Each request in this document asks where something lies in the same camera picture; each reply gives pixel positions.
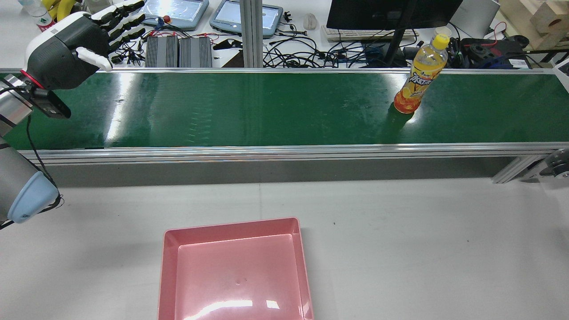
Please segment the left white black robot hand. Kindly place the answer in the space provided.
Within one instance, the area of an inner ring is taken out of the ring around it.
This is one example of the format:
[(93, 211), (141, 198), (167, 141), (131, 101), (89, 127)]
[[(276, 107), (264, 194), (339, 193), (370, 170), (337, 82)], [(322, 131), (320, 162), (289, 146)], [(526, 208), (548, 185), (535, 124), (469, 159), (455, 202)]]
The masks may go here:
[(22, 75), (39, 88), (59, 90), (78, 87), (98, 70), (112, 71), (109, 56), (145, 32), (144, 4), (126, 0), (65, 17), (28, 44)]

